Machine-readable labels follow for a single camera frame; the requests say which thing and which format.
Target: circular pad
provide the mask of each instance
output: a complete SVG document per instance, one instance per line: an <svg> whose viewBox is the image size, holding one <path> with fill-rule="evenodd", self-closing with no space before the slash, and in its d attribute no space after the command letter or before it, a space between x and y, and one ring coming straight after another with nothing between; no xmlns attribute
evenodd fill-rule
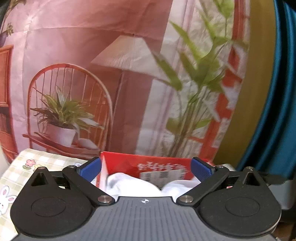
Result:
<svg viewBox="0 0 296 241"><path fill-rule="evenodd" d="M83 194L58 186L36 186L16 199L11 217L18 232L32 237L69 233L89 218L92 206Z"/></svg>
<svg viewBox="0 0 296 241"><path fill-rule="evenodd" d="M248 197L233 197L226 201L225 208L235 216L249 217L259 211L260 205L255 200Z"/></svg>
<svg viewBox="0 0 296 241"><path fill-rule="evenodd" d="M250 238L266 234L281 217L280 205L266 189L245 185L212 192L201 201L198 213L210 228L227 236Z"/></svg>
<svg viewBox="0 0 296 241"><path fill-rule="evenodd" d="M53 217L60 214L65 209L65 201L57 197L40 198L32 205L33 213L41 217Z"/></svg>

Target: wooden chair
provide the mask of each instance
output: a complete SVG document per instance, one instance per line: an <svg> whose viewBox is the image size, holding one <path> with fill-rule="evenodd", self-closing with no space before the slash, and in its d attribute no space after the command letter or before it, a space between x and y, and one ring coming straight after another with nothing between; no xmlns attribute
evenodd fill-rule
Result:
<svg viewBox="0 0 296 241"><path fill-rule="evenodd" d="M80 102L85 111L94 115L93 120L104 127L89 127L89 132L80 130L80 138L91 140L98 150L88 150L77 146L65 147L43 138L46 135L47 124L38 123L40 117L34 116L31 108L45 107L42 94L48 94L56 99L56 86L64 96ZM108 130L112 128L112 101L104 84L97 76L88 70L74 64L53 64L39 71L32 79L28 90L27 101L28 133L30 148L33 143L63 156L90 160L98 156L106 147Z"/></svg>
<svg viewBox="0 0 296 241"><path fill-rule="evenodd" d="M11 163L18 155L12 125L10 67L13 45L0 48L0 143Z"/></svg>

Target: potted plant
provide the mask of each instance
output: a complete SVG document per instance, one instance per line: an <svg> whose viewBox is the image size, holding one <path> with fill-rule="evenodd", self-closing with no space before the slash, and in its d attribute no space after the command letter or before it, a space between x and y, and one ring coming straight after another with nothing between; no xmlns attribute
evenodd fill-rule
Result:
<svg viewBox="0 0 296 241"><path fill-rule="evenodd" d="M44 97L41 101L45 107L31 108L37 112L34 116L41 116L38 124L47 123L47 133L50 139L70 147L75 134L79 133L80 129L89 131L89 126L103 129L101 125L92 120L94 116L87 113L83 105L75 100L69 100L59 87L56 87L56 93L56 100L50 95L41 93Z"/></svg>

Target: plaid fabric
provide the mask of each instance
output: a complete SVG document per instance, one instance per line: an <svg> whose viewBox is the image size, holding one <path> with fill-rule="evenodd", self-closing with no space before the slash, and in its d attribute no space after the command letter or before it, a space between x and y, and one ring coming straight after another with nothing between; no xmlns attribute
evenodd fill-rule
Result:
<svg viewBox="0 0 296 241"><path fill-rule="evenodd" d="M17 196L36 168L44 166L49 171L61 171L66 166L85 162L85 160L77 158L26 149L17 156L3 174L0 179L0 189L2 190L3 187L8 186L9 193L5 195ZM0 213L0 241L10 241L17 235L17 231L10 219L10 207L11 204L9 204L7 212Z"/></svg>

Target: metal screw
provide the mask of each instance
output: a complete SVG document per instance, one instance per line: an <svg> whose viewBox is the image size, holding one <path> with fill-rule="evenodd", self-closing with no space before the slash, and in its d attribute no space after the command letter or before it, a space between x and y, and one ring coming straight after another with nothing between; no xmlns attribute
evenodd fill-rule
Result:
<svg viewBox="0 0 296 241"><path fill-rule="evenodd" d="M192 196L189 196L189 195L183 195L181 197L179 197L179 200L181 202L185 202L185 203L188 203L188 202L193 202L193 197Z"/></svg>
<svg viewBox="0 0 296 241"><path fill-rule="evenodd" d="M102 195L98 197L98 201L102 203L110 203L112 202L112 197L108 195Z"/></svg>

